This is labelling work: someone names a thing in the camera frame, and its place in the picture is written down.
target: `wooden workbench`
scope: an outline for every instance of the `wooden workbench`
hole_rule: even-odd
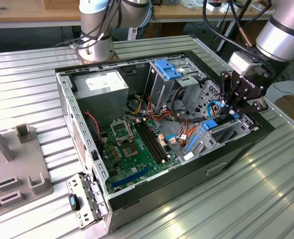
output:
[[[0,0],[0,6],[8,9],[2,10],[0,15],[0,28],[31,27],[31,26],[64,26],[80,25],[80,12],[75,10],[45,10],[41,0]],[[258,12],[249,9],[245,19],[251,19]],[[207,11],[207,17],[212,20],[220,20],[223,13]],[[269,15],[262,16],[261,19],[268,18]],[[182,5],[178,6],[155,6],[156,22],[188,22],[201,21],[202,8],[188,9]],[[231,14],[226,20],[232,20]]]

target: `ram slot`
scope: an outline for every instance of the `ram slot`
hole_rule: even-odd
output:
[[[136,124],[135,128],[138,131],[144,143],[146,144],[147,148],[151,152],[155,161],[157,163],[161,163],[162,160],[166,160],[167,159],[166,154],[163,152],[158,141],[154,138],[149,127],[145,123],[140,123],[140,124]]]

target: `motherboard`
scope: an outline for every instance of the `motherboard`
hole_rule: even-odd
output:
[[[130,187],[180,162],[170,146],[161,140],[161,133],[152,120],[116,121],[101,136],[109,193]]]

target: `pcie slot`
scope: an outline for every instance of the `pcie slot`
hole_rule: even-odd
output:
[[[151,152],[157,163],[161,163],[162,160],[166,160],[167,156],[162,150],[162,147],[159,145],[157,140],[154,138],[154,135],[149,130],[149,127],[145,123],[136,124],[135,128],[137,129],[142,140],[146,144],[147,148]]]
[[[150,167],[146,167],[145,169],[141,170],[140,172],[137,172],[129,177],[126,177],[124,179],[121,179],[115,183],[112,184],[113,187],[118,187],[122,184],[125,184],[127,182],[130,182],[131,180],[134,180],[136,178],[140,178],[141,176],[145,175],[147,171],[150,169]]]

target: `aluminum table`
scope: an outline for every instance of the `aluminum table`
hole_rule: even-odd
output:
[[[119,58],[183,50],[218,74],[229,69],[189,36],[115,43]],[[68,47],[0,53],[0,131],[25,122],[36,128],[54,186],[51,195],[0,216],[0,239],[105,236],[102,223],[78,229],[65,185],[82,169],[54,69],[80,63]],[[262,115],[276,130],[237,164],[105,238],[294,238],[294,122],[273,105]]]

